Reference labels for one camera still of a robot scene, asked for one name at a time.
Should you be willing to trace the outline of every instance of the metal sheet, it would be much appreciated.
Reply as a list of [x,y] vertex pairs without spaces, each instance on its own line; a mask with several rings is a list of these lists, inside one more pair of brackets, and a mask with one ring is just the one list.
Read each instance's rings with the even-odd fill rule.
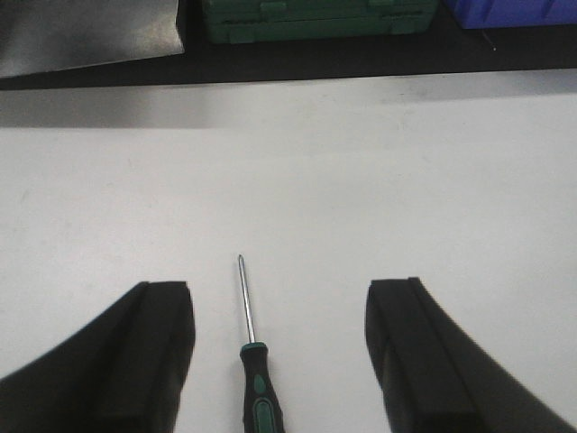
[[179,0],[0,0],[0,78],[179,54]]

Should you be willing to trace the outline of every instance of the green toolbox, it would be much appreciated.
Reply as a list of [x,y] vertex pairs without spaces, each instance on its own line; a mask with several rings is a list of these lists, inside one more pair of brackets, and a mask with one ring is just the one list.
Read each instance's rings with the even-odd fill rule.
[[437,0],[203,0],[215,43],[424,32]]

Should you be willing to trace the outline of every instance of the dark shelf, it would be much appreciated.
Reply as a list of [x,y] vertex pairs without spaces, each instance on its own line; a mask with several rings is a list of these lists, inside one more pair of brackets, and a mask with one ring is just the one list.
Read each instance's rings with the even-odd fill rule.
[[577,68],[577,25],[465,31],[441,6],[429,31],[416,35],[213,45],[204,35],[199,4],[192,6],[186,54],[6,78],[0,89]]

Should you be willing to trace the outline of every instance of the screwdriver shaft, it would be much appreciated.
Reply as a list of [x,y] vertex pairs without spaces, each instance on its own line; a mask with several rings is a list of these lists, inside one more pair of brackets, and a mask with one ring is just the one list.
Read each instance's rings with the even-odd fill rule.
[[249,331],[249,341],[254,343],[256,337],[254,336],[254,325],[252,324],[251,301],[249,298],[249,285],[246,282],[246,269],[244,268],[244,257],[238,256],[238,270],[241,274],[241,285],[243,286],[244,298],[244,313],[246,314],[246,327]]

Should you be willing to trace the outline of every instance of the screwdriver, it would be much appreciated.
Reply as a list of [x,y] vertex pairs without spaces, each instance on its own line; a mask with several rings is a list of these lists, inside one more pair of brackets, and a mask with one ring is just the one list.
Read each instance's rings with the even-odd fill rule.
[[249,287],[246,281],[244,258],[238,256],[238,269],[243,286],[244,312],[246,327],[249,331],[249,343],[241,348],[241,359],[246,375],[244,390],[244,431],[245,433],[285,433],[282,425],[282,410],[272,388],[267,366],[269,348],[256,341],[252,324]]

